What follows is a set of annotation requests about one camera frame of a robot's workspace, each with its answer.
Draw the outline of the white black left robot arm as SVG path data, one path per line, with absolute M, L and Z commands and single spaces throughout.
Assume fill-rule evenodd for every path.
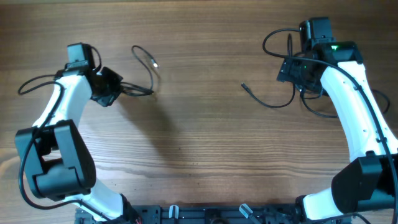
M 68 63 L 50 81 L 54 91 L 44 112 L 32 127 L 16 133 L 19 190 L 36 209 L 75 204 L 98 222 L 113 222 L 126 213 L 124 198 L 97 179 L 78 125 L 90 100 L 113 104 L 123 90 L 122 78 L 95 63 L 97 50 L 89 44 L 71 44 L 67 51 Z

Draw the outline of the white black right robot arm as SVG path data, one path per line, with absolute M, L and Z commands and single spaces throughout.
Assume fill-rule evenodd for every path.
M 389 129 L 366 79 L 357 45 L 335 40 L 326 17 L 300 23 L 301 50 L 283 55 L 278 74 L 301 93 L 326 95 L 336 110 L 349 148 L 349 164 L 329 188 L 298 202 L 305 222 L 371 210 L 397 209 L 397 138 Z

